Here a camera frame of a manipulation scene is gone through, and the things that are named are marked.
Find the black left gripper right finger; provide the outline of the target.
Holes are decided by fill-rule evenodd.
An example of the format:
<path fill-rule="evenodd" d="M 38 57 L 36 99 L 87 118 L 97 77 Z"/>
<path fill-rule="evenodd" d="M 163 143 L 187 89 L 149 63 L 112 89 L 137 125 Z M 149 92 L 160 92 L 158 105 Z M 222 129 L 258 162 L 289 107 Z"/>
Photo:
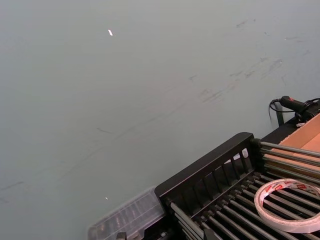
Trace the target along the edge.
<path fill-rule="evenodd" d="M 203 239 L 204 240 L 216 240 L 215 232 L 210 228 L 204 229 L 203 230 Z"/>

